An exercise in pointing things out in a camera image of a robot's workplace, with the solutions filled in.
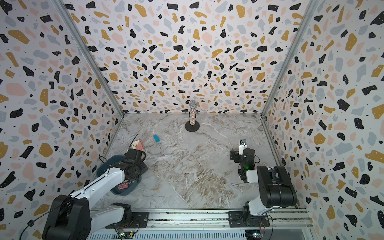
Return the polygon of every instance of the pink spot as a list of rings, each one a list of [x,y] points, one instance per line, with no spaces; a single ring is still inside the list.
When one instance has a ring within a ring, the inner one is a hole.
[[[339,122],[338,124],[335,125],[334,129],[335,130],[346,130],[347,125],[343,122]]]
[[[26,90],[19,83],[8,83],[5,85],[5,91],[9,95],[22,97],[26,94]]]
[[[24,137],[29,137],[29,128],[27,124],[21,124],[19,127],[19,133]]]
[[[315,126],[315,122],[314,122],[312,119],[307,119],[307,120],[304,122],[304,126],[314,127],[314,126]]]
[[[364,46],[365,42],[362,42],[362,43],[359,43],[357,46],[356,46],[356,51],[355,51],[355,55],[359,54],[362,47]]]
[[[211,10],[209,9],[208,3],[205,3],[205,11],[210,14]]]
[[[118,44],[124,43],[122,36],[118,33],[112,33],[112,39],[115,40]]]
[[[349,136],[349,139],[350,139],[351,141],[355,141],[355,140],[356,140],[356,133],[355,133],[355,132],[352,133],[352,134]]]
[[[355,64],[355,61],[353,59],[349,59],[347,62],[348,67],[352,67]]]
[[[206,44],[211,44],[212,42],[212,35],[209,33],[205,33],[201,36],[201,38],[204,40]]]
[[[148,12],[151,14],[151,16],[153,16],[153,17],[155,16],[151,6],[149,6],[149,8],[148,8]]]
[[[347,158],[347,164],[349,166],[352,166],[352,164],[355,162],[355,160],[353,160],[355,157],[355,155],[350,155],[349,158]]]
[[[49,139],[49,136],[48,136],[48,135],[45,135],[45,134],[41,133],[40,136],[39,136],[38,141],[41,141],[41,140],[48,140],[48,139]]]
[[[21,163],[11,163],[11,168],[13,169],[20,169],[21,167]]]
[[[35,179],[35,175],[33,174],[33,164],[31,162],[25,165],[23,177],[28,178],[29,181],[33,181],[33,179]]]

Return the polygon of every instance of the wire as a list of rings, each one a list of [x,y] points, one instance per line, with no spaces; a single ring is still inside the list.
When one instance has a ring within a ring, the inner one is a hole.
[[[256,154],[254,154],[254,155],[259,159],[259,161],[258,162],[253,161],[253,162],[254,163],[259,163],[261,161],[260,158]]]
[[[271,215],[267,215],[268,217],[271,217],[271,220],[272,220],[272,232],[271,232],[271,236],[268,238],[268,240],[271,240],[271,237],[272,237],[272,234],[273,234],[273,218]]]

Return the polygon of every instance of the gray spot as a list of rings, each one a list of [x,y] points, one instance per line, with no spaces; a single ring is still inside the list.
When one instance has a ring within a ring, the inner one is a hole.
[[[136,24],[133,24],[133,27],[136,29],[136,31],[141,31],[141,27],[136,25]]]
[[[157,57],[159,60],[164,60],[164,54],[160,51],[155,51],[153,55]]]
[[[216,12],[217,12],[217,13],[222,13],[222,12],[224,12],[225,9],[227,8],[227,4],[228,4],[227,1],[223,2],[222,4],[220,4],[220,6],[218,6],[218,7],[216,8]]]
[[[333,60],[333,53],[332,53],[332,50],[329,51],[329,54],[328,54],[328,61],[331,61]]]
[[[187,44],[185,45],[185,47],[186,47],[186,48],[189,48],[190,46],[192,46],[192,43],[191,43],[191,41],[188,39],[188,42],[187,42]]]
[[[53,123],[47,118],[47,116],[43,115],[40,117],[41,126],[48,131],[51,131],[54,127]]]
[[[39,205],[39,201],[38,200],[31,202],[31,209],[34,209],[38,205]]]
[[[340,33],[340,31],[345,27],[345,24],[341,24],[340,26],[336,26],[334,28],[331,28],[329,31],[332,35],[337,35]]]
[[[361,80],[361,77],[367,74],[367,65],[363,64],[361,65],[357,70],[356,73],[358,75],[356,82],[359,82]]]
[[[21,58],[21,60],[25,63],[28,63],[29,65],[33,65],[33,59],[31,58]]]
[[[332,156],[332,151],[333,151],[333,149],[330,149],[329,151],[327,151],[327,152],[325,153],[325,155],[327,155],[328,157],[329,157],[329,156]]]
[[[48,4],[47,1],[40,3],[40,6],[41,6],[41,8],[44,9],[44,10],[49,8],[49,4]]]
[[[19,141],[19,137],[18,136],[12,136],[12,139],[9,139],[8,141],[17,142],[17,141]]]
[[[11,27],[16,27],[16,22],[12,18],[10,18],[9,16],[5,16],[4,22],[6,22]]]
[[[321,193],[328,193],[328,190],[325,189],[323,186],[321,186],[320,183],[318,183],[318,182],[316,183],[316,187],[319,190],[319,192],[321,192]]]
[[[343,68],[343,59],[342,58],[336,58],[335,70],[340,72],[342,68]]]
[[[60,134],[58,132],[53,132],[51,133],[55,138],[59,138],[60,137]]]
[[[344,94],[344,89],[338,88],[335,90],[335,95],[336,96],[342,96]]]
[[[48,54],[46,54],[45,52],[40,51],[40,50],[35,50],[33,52],[33,55],[35,57],[38,57],[38,58],[41,58],[41,59],[44,59],[44,60],[49,58]]]
[[[205,61],[201,61],[201,63],[199,63],[199,71],[204,71],[205,69]]]
[[[264,31],[264,25],[265,25],[264,21],[263,21],[262,19],[260,19],[260,20],[259,20],[259,23],[257,24],[257,26],[258,26],[262,31]]]
[[[372,98],[375,102],[379,101],[381,99],[381,97],[379,95],[375,95],[373,98]]]
[[[47,34],[47,38],[48,38],[48,40],[49,40],[51,43],[53,43],[53,44],[57,44],[57,45],[61,46],[60,43],[56,40],[56,37]]]
[[[72,185],[73,185],[73,182],[69,182],[69,181],[68,181],[68,182],[66,182],[66,183],[63,184],[63,188],[64,188],[64,189],[67,189],[67,188],[69,188],[69,187],[72,186]]]
[[[143,28],[145,28],[149,33],[155,33],[156,31],[153,29],[153,27],[149,24],[144,24]]]
[[[37,103],[37,101],[34,99],[31,99],[31,98],[27,98],[24,100],[24,104],[34,105],[36,103]]]
[[[241,33],[241,34],[246,34],[247,33],[247,31],[245,30],[245,27],[244,27],[244,25],[237,25],[237,29],[239,30],[239,32]]]
[[[324,219],[323,219],[321,214],[319,214],[319,220],[317,221],[317,223],[319,224],[319,227],[321,229],[323,229],[323,227],[324,227]]]
[[[361,26],[359,29],[359,35],[363,35],[368,29],[368,25]]]
[[[316,100],[320,102],[325,97],[324,88],[319,88],[316,90]]]
[[[358,159],[358,163],[359,163],[360,171],[361,171],[361,172],[364,172],[364,170],[365,170],[365,162],[364,162],[364,159],[359,158],[359,159]]]
[[[62,82],[63,84],[67,84],[67,85],[71,85],[71,84],[73,83],[72,78],[71,78],[71,76],[69,76],[69,75],[63,75],[63,76],[61,77],[61,82]]]
[[[364,111],[364,107],[352,109],[352,114],[361,116]]]
[[[371,210],[368,210],[367,214],[365,215],[365,217],[363,217],[361,219],[362,223],[364,223],[364,225],[367,227],[367,228],[370,228],[372,226],[372,212]]]
[[[125,61],[121,61],[121,63],[120,63],[120,67],[121,67],[121,70],[122,70],[122,71],[124,71],[124,72],[128,71],[127,62],[125,62]]]
[[[124,1],[121,0],[121,1],[119,2],[119,4],[116,5],[116,7],[115,7],[115,12],[117,12],[117,13],[122,13],[122,12],[124,12],[124,10],[125,10],[124,6],[125,6]]]
[[[350,143],[339,143],[339,145],[337,145],[335,147],[335,150],[337,152],[337,154],[343,154],[343,153],[346,153],[346,152],[349,152],[353,149],[353,146],[352,144]]]
[[[59,159],[56,161],[56,167],[59,167],[61,165],[61,163],[63,162],[63,160],[61,159],[61,157],[59,157]]]
[[[6,193],[25,191],[26,183],[19,183],[16,187],[7,190]]]
[[[239,59],[239,60],[243,60],[244,57],[245,57],[245,53],[243,51],[238,51],[236,53],[236,57]]]
[[[229,25],[228,23],[227,23],[227,30],[228,30],[229,32],[232,32],[232,31],[233,31],[233,27],[232,27],[231,25]]]
[[[337,216],[339,216],[339,218],[342,218],[344,216],[344,213],[340,209],[337,209],[336,214]]]

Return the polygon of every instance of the metal bracket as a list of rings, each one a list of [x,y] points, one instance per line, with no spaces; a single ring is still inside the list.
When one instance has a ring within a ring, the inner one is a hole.
[[[270,223],[268,217],[265,216],[250,216],[248,221],[244,221],[242,211],[228,212],[229,227],[258,227],[264,224],[263,227],[269,227]]]

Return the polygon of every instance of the microphone grille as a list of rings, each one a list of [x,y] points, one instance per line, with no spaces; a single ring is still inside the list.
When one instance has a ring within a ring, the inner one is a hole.
[[[197,102],[195,100],[189,101],[189,107],[194,109],[197,107]]]

